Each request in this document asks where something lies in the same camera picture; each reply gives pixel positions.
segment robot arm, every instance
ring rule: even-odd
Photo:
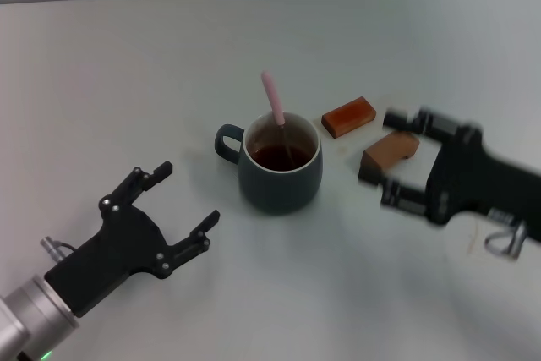
[[[541,242],[541,206],[536,199],[541,177],[490,156],[483,148],[480,129],[426,110],[412,121],[389,111],[383,124],[424,135],[440,142],[441,148],[425,190],[404,186],[373,167],[361,166],[359,180],[383,187],[382,205],[424,216],[441,227],[461,211],[487,216],[503,223],[506,231],[489,236],[485,247],[513,260],[526,238]],[[506,248],[492,244],[497,238],[509,238]]]
[[[152,174],[136,167],[101,199],[100,231],[67,257],[50,238],[41,244],[57,262],[0,299],[0,361],[37,361],[78,327],[76,320],[94,308],[128,277],[147,272],[158,279],[209,249],[206,237],[220,218],[207,216],[184,240],[168,245],[160,228],[132,206],[144,192],[167,178],[165,162]]]

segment mug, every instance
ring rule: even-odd
[[[317,193],[323,173],[321,139],[315,126],[301,116],[284,112],[280,130],[272,113],[257,118],[246,131],[224,124],[216,133],[214,148],[223,159],[238,165],[238,182],[246,199],[271,214],[285,214],[308,204]],[[291,171],[274,171],[261,166],[254,156],[262,148],[284,144],[301,150],[310,159]],[[224,137],[241,142],[240,151],[228,147]]]

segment brown liquid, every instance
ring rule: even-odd
[[[252,158],[262,167],[272,171],[292,171],[302,167],[312,159],[312,156],[295,146],[290,145],[289,150],[293,162],[287,154],[285,145],[268,145],[257,150],[252,155]]]

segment table surface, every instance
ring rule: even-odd
[[[43,236],[91,237],[134,166],[174,165],[137,202],[168,242],[221,212],[208,253],[127,280],[51,359],[539,358],[538,246],[496,259],[497,226],[436,230],[357,182],[387,107],[481,123],[494,153],[541,167],[538,0],[95,0],[6,5],[0,22],[3,294],[52,267]],[[315,123],[359,96],[378,112],[340,139],[319,127],[321,189],[290,216],[252,209],[213,149],[222,124],[269,110],[264,68]],[[436,153],[422,143],[395,174],[423,184]]]

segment orange wooden block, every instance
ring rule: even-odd
[[[321,117],[321,124],[337,139],[375,119],[375,110],[363,97],[350,101]]]
[[[364,150],[362,166],[372,166],[385,172],[417,151],[419,140],[403,131],[395,131]]]

